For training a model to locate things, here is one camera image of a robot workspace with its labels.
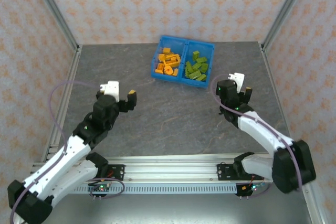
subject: wall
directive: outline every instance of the wall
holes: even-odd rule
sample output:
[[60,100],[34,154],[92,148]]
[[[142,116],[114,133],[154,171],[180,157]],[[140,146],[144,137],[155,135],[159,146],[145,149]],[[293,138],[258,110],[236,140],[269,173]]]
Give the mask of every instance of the wall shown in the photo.
[[0,223],[7,223],[7,186],[40,162],[52,125],[48,96],[66,79],[73,50],[43,0],[1,0],[0,8]]
[[267,55],[290,134],[310,145],[336,220],[336,0],[297,0]]
[[262,42],[285,0],[56,0],[80,44]]

